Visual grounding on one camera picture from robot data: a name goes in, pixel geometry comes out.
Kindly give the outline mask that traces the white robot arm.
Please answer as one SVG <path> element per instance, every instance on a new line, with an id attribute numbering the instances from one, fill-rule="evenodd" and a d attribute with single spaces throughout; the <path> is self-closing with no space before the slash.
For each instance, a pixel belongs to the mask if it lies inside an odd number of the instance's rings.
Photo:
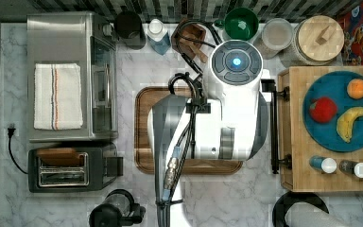
<path id="1" fill-rule="evenodd" d="M 246 161 L 264 145 L 268 107 L 260 85 L 267 72 L 252 44 L 229 40 L 196 78 L 169 79 L 169 94 L 147 118 L 159 227 L 190 227 L 180 185 L 188 159 Z"/>

